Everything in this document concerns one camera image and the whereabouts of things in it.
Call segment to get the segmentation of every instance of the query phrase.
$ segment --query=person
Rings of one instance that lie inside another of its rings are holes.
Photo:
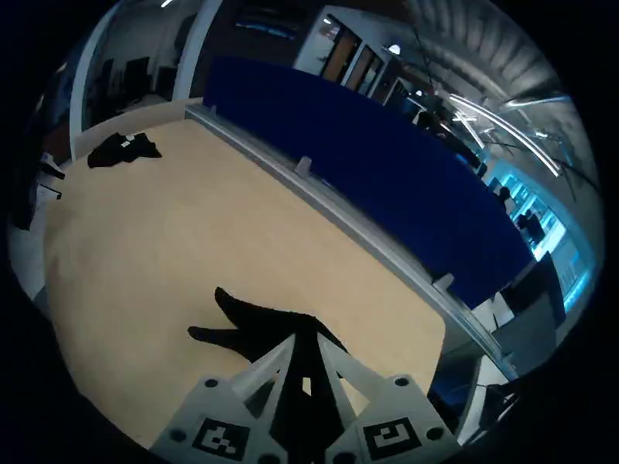
[[[531,238],[533,245],[537,246],[545,236],[544,229],[539,223],[539,219],[532,210],[528,210],[525,214],[521,214],[516,221],[516,224],[521,230],[526,229]]]
[[[503,205],[505,211],[507,211],[508,208],[505,205],[505,202],[511,198],[511,192],[509,191],[509,189],[507,187],[501,187],[498,193],[495,193],[495,196],[497,197],[497,200],[501,203],[501,205]]]

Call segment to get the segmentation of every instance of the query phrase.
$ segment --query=door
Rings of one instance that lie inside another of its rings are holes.
[[[346,81],[346,88],[355,91],[358,89],[359,85],[361,84],[361,79],[363,79],[363,76],[368,70],[373,56],[374,52],[372,52],[370,47],[365,46],[363,48],[363,51],[361,52],[361,55],[359,55],[359,59],[354,65],[353,72]]]
[[[322,77],[340,83],[360,44],[361,40],[356,35],[342,28],[336,46],[331,50],[327,65],[323,69]]]

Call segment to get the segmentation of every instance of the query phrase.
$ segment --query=white pillar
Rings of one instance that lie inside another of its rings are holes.
[[[116,14],[118,7],[122,2],[111,7],[107,13],[99,20],[99,23],[94,27],[91,36],[88,37],[86,45],[82,50],[80,61],[75,70],[75,78],[73,81],[73,89],[71,90],[71,101],[69,103],[69,140],[71,145],[71,161],[75,161],[74,140],[82,133],[84,123],[84,94],[86,93],[86,79],[88,70],[91,67],[92,57],[97,48],[101,36],[108,27],[111,19]]]
[[[172,93],[173,100],[189,98],[198,57],[221,2],[222,0],[204,0],[200,6],[200,11],[193,20],[187,41],[183,47],[183,54],[180,56],[179,69],[176,72]]]

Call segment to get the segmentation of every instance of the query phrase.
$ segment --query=window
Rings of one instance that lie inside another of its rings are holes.
[[[569,311],[589,282],[590,266],[581,258],[576,242],[548,205],[513,174],[505,176],[501,184],[510,189],[516,203],[510,214],[512,221],[516,222],[528,210],[538,217],[545,236],[538,244],[529,247],[538,261],[546,252],[550,253],[559,276],[563,305],[566,312]]]

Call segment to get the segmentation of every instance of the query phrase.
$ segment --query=black cloth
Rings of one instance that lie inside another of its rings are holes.
[[[252,305],[233,298],[219,287],[215,290],[215,301],[237,329],[192,326],[188,329],[192,338],[236,351],[253,363],[293,333],[296,335],[271,434],[286,449],[290,462],[323,464],[325,450],[344,433],[344,426],[316,333],[322,333],[342,350],[344,346],[321,321],[307,314]],[[304,377],[311,379],[311,395],[303,391]],[[259,391],[262,402],[268,397],[270,387],[266,384],[264,391]],[[257,411],[259,407],[253,400],[249,401],[250,411]]]
[[[146,134],[137,134],[133,139],[115,133],[106,138],[88,156],[88,165],[91,168],[111,167],[119,162],[133,162],[138,157],[161,158],[156,145]]]
[[[300,346],[313,342],[317,333],[346,351],[344,345],[318,319],[307,314],[277,311],[252,305],[230,296],[221,287],[215,289],[215,301],[237,329],[204,329],[190,327],[190,336],[200,342],[212,343],[233,350],[253,363],[278,346],[293,333]],[[315,363],[306,360],[304,377],[311,377]]]

